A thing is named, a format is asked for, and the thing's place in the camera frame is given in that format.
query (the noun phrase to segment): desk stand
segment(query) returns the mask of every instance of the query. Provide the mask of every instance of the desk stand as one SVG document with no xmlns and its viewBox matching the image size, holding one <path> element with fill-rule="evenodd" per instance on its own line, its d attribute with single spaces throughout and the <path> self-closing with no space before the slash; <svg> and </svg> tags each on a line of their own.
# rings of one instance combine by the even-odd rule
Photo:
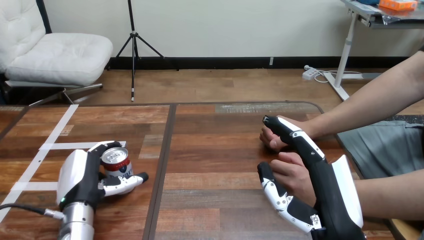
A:
<svg viewBox="0 0 424 240">
<path fill-rule="evenodd" d="M 362 73 L 362 74 L 343 74 L 348 61 L 349 52 L 351 51 L 352 39 L 354 38 L 355 26 L 358 21 L 358 14 L 352 13 L 352 22 L 350 23 L 349 33 L 347 34 L 346 41 L 344 42 L 343 53 L 341 54 L 340 64 L 338 65 L 337 74 L 335 78 L 331 73 L 324 73 L 324 77 L 332 86 L 338 96 L 345 101 L 349 98 L 348 93 L 341 86 L 342 79 L 356 79 L 356 80 L 372 80 L 380 75 L 380 73 Z"/>
</svg>

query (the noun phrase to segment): gray shorts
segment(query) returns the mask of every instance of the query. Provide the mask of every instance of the gray shorts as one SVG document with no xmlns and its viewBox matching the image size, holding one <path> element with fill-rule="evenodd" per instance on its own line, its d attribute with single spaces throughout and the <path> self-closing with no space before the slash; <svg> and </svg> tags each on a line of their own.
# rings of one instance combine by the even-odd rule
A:
<svg viewBox="0 0 424 240">
<path fill-rule="evenodd" d="M 338 134 L 365 179 L 424 169 L 422 135 L 422 124 L 405 121 L 381 121 Z"/>
</svg>

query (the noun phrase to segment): robotic arm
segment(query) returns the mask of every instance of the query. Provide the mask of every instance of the robotic arm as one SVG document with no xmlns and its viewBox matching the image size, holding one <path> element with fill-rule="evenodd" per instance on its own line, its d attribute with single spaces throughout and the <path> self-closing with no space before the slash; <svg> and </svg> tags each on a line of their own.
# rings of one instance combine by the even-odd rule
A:
<svg viewBox="0 0 424 240">
<path fill-rule="evenodd" d="M 265 116 L 265 126 L 293 145 L 309 171 L 314 207 L 294 196 L 274 178 L 267 162 L 257 166 L 262 188 L 277 213 L 314 240 L 365 240 L 361 206 L 346 156 L 328 164 L 324 153 L 299 127 L 281 117 Z"/>
<path fill-rule="evenodd" d="M 73 151 L 60 169 L 56 203 L 63 212 L 58 240 L 92 240 L 96 207 L 106 196 L 123 193 L 147 181 L 147 173 L 128 177 L 114 176 L 99 181 L 102 154 L 115 147 L 116 141 L 99 142 L 87 152 Z"/>
</svg>

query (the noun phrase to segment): white tape line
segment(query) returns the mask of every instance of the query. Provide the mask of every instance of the white tape line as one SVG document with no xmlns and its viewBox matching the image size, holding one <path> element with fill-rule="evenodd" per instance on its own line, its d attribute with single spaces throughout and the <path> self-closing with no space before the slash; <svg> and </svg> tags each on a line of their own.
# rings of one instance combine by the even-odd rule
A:
<svg viewBox="0 0 424 240">
<path fill-rule="evenodd" d="M 45 143 L 39 149 L 50 149 L 50 150 L 61 150 L 61 149 L 90 149 L 94 147 L 98 142 L 66 142 L 66 143 Z M 119 143 L 125 147 L 126 141 L 119 141 Z"/>
<path fill-rule="evenodd" d="M 65 128 L 65 126 L 69 122 L 69 119 L 71 119 L 72 115 L 75 113 L 75 110 L 77 110 L 77 108 L 78 108 L 77 104 L 73 104 L 69 106 L 69 108 L 67 109 L 65 114 L 62 116 L 60 121 L 57 123 L 53 131 L 50 133 L 50 135 L 48 136 L 44 144 L 50 144 L 51 146 L 55 143 L 55 141 L 58 139 L 62 130 Z M 36 173 L 37 169 L 43 162 L 49 150 L 50 148 L 45 148 L 38 151 L 37 155 L 35 155 L 34 159 L 32 159 L 32 162 L 26 168 L 22 176 L 20 176 L 19 180 L 13 185 L 12 189 L 15 188 L 15 185 L 18 185 L 16 188 L 19 189 L 19 186 L 22 186 L 23 183 L 28 183 L 31 180 L 31 178 Z M 2 205 L 13 204 L 19 198 L 19 195 L 21 195 L 21 193 L 22 193 L 22 190 L 11 190 L 1 204 Z M 9 210 L 10 210 L 10 207 L 0 210 L 0 223 L 6 217 L 6 214 L 8 214 Z"/>
<path fill-rule="evenodd" d="M 17 182 L 12 191 L 56 191 L 58 189 L 57 181 L 30 181 L 30 182 Z"/>
</svg>

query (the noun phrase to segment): white desk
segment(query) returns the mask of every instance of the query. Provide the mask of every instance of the white desk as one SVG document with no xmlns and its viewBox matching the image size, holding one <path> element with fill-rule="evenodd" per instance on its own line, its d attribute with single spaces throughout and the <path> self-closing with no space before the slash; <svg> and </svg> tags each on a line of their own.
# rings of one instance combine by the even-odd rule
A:
<svg viewBox="0 0 424 240">
<path fill-rule="evenodd" d="M 324 73 L 324 77 L 328 80 L 328 83 L 336 91 L 339 97 L 345 101 L 349 98 L 349 95 L 341 86 L 343 79 L 372 80 L 380 75 L 380 73 L 343 74 L 345 72 L 349 52 L 351 51 L 356 23 L 361 22 L 371 29 L 424 29 L 424 20 L 419 22 L 399 21 L 390 24 L 384 24 L 381 21 L 382 11 L 378 8 L 365 5 L 354 0 L 341 1 L 348 8 L 348 13 L 352 16 L 352 22 L 350 23 L 349 33 L 347 34 L 346 41 L 344 42 L 344 48 L 341 54 L 341 59 L 335 78 L 331 73 Z"/>
</svg>

